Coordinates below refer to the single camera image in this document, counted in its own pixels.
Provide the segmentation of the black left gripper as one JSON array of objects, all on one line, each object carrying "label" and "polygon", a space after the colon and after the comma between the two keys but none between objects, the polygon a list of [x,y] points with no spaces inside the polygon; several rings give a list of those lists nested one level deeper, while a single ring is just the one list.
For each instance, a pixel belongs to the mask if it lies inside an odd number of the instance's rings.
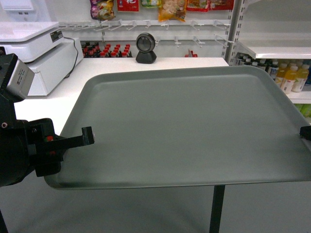
[{"label": "black left gripper", "polygon": [[27,144],[30,149],[30,166],[38,177],[54,175],[61,170],[63,150],[95,143],[91,126],[82,128],[82,135],[65,138],[55,134],[50,118],[28,122]]}]

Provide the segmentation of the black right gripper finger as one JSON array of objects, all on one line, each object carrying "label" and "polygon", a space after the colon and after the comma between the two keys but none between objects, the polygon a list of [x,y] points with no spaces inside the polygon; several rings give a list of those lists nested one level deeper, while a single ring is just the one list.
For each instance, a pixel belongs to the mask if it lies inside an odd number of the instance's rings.
[{"label": "black right gripper finger", "polygon": [[299,136],[303,139],[311,141],[311,125],[300,128]]}]

